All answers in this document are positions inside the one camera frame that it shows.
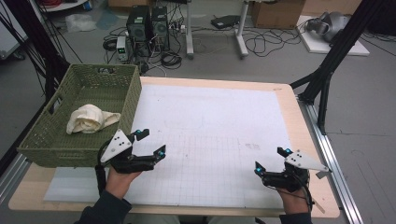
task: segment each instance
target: white mat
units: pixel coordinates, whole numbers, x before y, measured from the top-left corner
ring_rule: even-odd
[[[166,158],[132,184],[126,199],[138,204],[282,208],[279,196],[253,172],[254,161],[281,172],[276,147],[290,147],[276,95],[173,86],[143,86],[134,143],[149,155],[166,144]],[[58,168],[46,201],[95,202],[93,168]]]
[[[297,21],[297,25],[302,24],[305,21],[312,19],[310,16],[300,16],[300,19]],[[310,53],[328,53],[330,51],[329,43],[324,41],[321,36],[317,35],[315,31],[305,31],[305,28],[297,29],[300,33],[300,36]],[[368,56],[370,52],[361,44],[361,42],[356,41],[355,46],[349,51],[347,55],[356,55],[356,56]]]

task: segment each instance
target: box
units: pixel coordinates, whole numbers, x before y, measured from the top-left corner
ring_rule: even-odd
[[[153,0],[108,0],[108,6],[116,10],[129,10],[132,6],[152,6]]]
[[[141,90],[134,65],[72,64],[17,150],[39,166],[93,167],[117,129],[131,132]],[[86,104],[121,113],[120,121],[97,133],[67,134],[70,115]]]
[[[306,0],[302,15],[320,16],[325,11],[352,15],[360,3],[361,0]]]
[[[255,3],[251,18],[257,28],[293,29],[305,0],[282,0],[275,4]]]

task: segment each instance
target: black sleeve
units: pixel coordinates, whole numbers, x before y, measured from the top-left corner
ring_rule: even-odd
[[[311,213],[280,215],[282,224],[312,224]]]
[[[120,224],[132,206],[107,191],[103,191],[93,207],[86,207],[75,224]]]

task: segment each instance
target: person's hand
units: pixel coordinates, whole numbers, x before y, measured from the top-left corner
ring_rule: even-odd
[[[110,167],[106,184],[107,192],[122,200],[126,192],[128,192],[132,181],[140,174],[142,174],[142,172],[119,174],[113,167]]]
[[[283,208],[285,209],[286,215],[307,213],[309,212],[308,204],[302,189],[298,189],[292,193],[286,189],[276,189],[283,201]]]

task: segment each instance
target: desk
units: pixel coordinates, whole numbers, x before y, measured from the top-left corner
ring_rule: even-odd
[[[242,10],[241,10],[241,19],[239,21],[239,28],[235,29],[235,37],[236,41],[238,43],[238,47],[240,49],[241,53],[241,59],[245,58],[248,56],[248,49],[245,45],[245,40],[244,37],[242,37],[242,33],[244,31],[244,26],[245,26],[245,19],[248,14],[248,2],[251,0],[244,0],[242,4]],[[192,45],[192,31],[191,31],[191,0],[187,0],[187,33],[186,33],[186,45],[187,45],[187,57],[189,59],[192,59],[194,57],[194,48]]]
[[[238,90],[273,91],[276,94],[279,106],[285,120],[287,132],[292,148],[303,148],[311,157],[319,160],[314,143],[304,122],[300,107],[297,104],[291,87],[287,84],[252,83],[217,80],[198,80],[161,77],[141,77],[143,85],[164,85],[184,87],[223,88]],[[52,203],[44,202],[44,195],[50,185],[55,169],[42,168],[32,164],[22,182],[18,186],[11,200],[9,208],[13,210],[34,211],[82,211],[89,205],[86,203]],[[313,217],[338,217],[338,205],[332,194],[327,178],[321,180],[312,177],[310,182],[311,193],[317,204],[314,206]],[[192,206],[159,206],[135,205],[133,213],[147,214],[176,214],[202,216],[252,216],[277,217],[282,213],[280,209],[246,209],[220,207],[192,207]]]

